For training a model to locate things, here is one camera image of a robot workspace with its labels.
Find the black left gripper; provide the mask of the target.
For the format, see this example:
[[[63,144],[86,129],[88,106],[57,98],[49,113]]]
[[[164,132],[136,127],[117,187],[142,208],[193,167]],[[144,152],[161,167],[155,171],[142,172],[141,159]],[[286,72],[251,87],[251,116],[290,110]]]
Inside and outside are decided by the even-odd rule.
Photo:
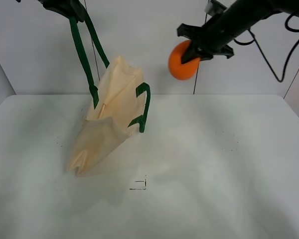
[[[46,10],[56,12],[67,19],[74,18],[76,22],[84,22],[85,8],[79,0],[42,0]]]

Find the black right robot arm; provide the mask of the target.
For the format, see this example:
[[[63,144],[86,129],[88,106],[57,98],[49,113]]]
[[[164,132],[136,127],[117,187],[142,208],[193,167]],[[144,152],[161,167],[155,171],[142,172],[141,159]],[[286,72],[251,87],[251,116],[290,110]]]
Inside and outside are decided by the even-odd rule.
[[[215,55],[231,58],[234,51],[229,42],[273,14],[294,13],[299,17],[299,0],[237,0],[229,7],[210,0],[205,12],[211,18],[201,27],[183,23],[177,29],[178,36],[191,40],[181,56],[182,64],[196,58],[211,60]]]

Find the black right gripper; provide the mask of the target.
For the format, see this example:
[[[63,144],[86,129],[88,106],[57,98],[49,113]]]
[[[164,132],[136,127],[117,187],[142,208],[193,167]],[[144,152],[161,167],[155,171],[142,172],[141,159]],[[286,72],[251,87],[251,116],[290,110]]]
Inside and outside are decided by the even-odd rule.
[[[217,22],[220,15],[212,17],[202,26],[181,24],[177,28],[177,35],[190,40],[189,46],[181,57],[181,63],[186,64],[194,59],[208,61],[214,56],[234,56],[233,48],[228,45],[233,37],[225,31],[223,25]]]

